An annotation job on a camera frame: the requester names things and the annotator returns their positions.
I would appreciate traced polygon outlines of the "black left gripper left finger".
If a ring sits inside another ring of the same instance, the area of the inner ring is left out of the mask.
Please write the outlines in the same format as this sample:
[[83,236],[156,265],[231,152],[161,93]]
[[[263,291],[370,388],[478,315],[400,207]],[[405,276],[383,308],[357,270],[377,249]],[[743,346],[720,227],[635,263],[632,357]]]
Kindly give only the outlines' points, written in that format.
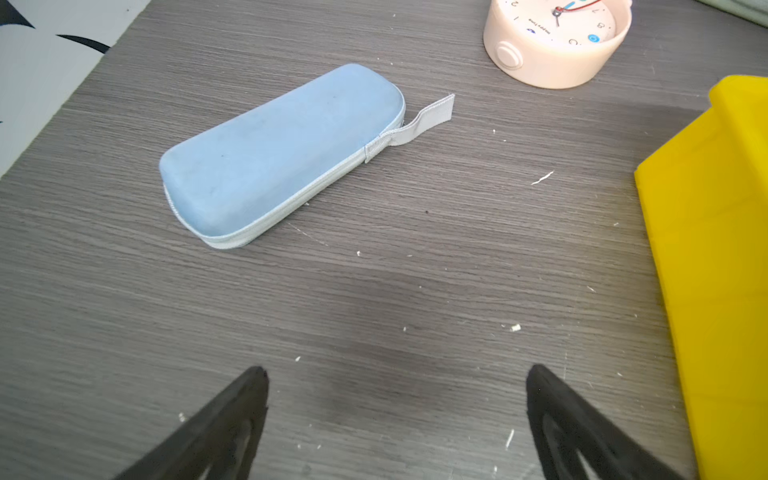
[[268,412],[269,377],[245,370],[119,479],[247,479]]

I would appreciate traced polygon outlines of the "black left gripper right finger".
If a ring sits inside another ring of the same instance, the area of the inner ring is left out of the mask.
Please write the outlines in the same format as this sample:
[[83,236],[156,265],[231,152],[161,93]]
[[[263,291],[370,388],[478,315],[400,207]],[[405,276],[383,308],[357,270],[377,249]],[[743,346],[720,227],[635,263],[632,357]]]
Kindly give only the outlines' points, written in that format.
[[679,479],[542,364],[526,378],[527,415],[548,480],[586,479],[586,461],[600,479]]

